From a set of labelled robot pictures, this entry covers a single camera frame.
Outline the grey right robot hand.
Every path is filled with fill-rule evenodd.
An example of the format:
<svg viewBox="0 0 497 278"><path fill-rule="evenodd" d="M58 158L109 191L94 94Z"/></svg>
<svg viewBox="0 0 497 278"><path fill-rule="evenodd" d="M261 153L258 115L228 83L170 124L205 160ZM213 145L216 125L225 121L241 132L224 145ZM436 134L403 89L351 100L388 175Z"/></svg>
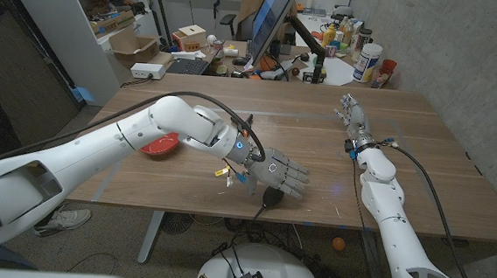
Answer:
<svg viewBox="0 0 497 278"><path fill-rule="evenodd" d="M339 102L342 109L334 109L333 112L343 122L355 148L372 143L374 140L370 132L370 123L363 107L351 94L343 95Z"/></svg>

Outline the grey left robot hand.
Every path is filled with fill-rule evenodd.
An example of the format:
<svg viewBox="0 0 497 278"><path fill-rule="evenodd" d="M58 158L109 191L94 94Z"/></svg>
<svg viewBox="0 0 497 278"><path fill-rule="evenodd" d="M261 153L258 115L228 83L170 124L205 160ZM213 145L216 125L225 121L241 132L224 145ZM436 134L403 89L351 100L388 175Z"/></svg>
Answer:
<svg viewBox="0 0 497 278"><path fill-rule="evenodd" d="M301 191L308 184L308 170L278 149L264 149L266 158L246 165L244 185L253 194L259 182L284 194L302 199Z"/></svg>

